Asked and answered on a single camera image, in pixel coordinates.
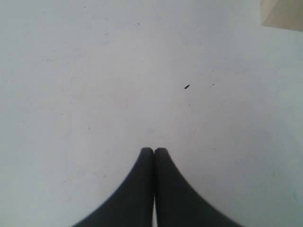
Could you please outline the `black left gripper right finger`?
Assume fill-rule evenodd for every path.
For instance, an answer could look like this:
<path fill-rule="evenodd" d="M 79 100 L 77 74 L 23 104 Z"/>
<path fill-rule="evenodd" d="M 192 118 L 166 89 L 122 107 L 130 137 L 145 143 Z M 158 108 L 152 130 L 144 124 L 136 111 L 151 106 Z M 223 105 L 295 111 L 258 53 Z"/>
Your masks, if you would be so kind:
<path fill-rule="evenodd" d="M 159 227 L 239 227 L 185 180 L 165 148 L 154 151 L 155 206 Z"/>

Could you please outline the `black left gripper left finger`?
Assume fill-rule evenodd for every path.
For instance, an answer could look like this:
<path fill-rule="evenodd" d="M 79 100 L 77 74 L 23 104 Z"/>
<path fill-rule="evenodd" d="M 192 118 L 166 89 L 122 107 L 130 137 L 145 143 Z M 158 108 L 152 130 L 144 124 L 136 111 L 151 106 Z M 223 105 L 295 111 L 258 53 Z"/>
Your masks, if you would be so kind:
<path fill-rule="evenodd" d="M 77 227 L 151 227 L 154 205 L 154 152 L 143 148 L 121 185 Z"/>

